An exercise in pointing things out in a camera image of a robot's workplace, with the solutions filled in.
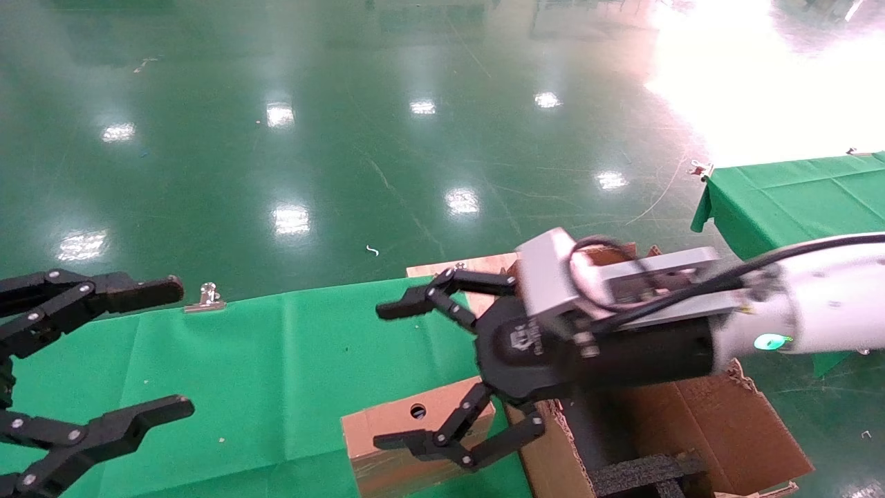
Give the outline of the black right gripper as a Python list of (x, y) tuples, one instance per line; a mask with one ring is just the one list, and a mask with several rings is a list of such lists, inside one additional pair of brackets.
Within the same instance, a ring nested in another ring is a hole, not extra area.
[[(620, 389), (699, 376), (714, 368), (710, 322), (705, 317), (622, 330), (597, 341), (597, 356), (585, 358), (566, 340), (531, 319), (518, 297), (501, 297), (475, 324), (478, 371), (458, 409), (436, 431), (414, 430), (373, 437), (379, 450), (408, 450), (420, 461), (452, 461), (477, 472), (518, 452), (545, 434), (534, 404), (571, 396), (575, 389)], [(493, 396), (518, 406), (515, 425), (468, 450), (462, 438)]]

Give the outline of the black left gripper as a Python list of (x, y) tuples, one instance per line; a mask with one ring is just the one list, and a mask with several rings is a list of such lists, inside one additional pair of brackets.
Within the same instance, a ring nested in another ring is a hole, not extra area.
[[(179, 277), (139, 282), (123, 272), (81, 275), (51, 269), (1, 282), (0, 406), (13, 404), (10, 357), (28, 358), (104, 314), (180, 302)], [(137, 451), (148, 431), (195, 413), (183, 395), (107, 412), (83, 425), (2, 411), (2, 443), (46, 451), (22, 472), (3, 474), (3, 497), (59, 497), (92, 467)]]

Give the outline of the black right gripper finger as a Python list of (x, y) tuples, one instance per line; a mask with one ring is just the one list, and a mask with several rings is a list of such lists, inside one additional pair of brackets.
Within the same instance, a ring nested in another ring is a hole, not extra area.
[(507, 274), (448, 268), (424, 286), (412, 286), (396, 302), (375, 307), (376, 315), (386, 321), (429, 314), (436, 310), (465, 330), (474, 330), (477, 316), (466, 305), (452, 299), (459, 291), (496, 297), (515, 296), (517, 278)]

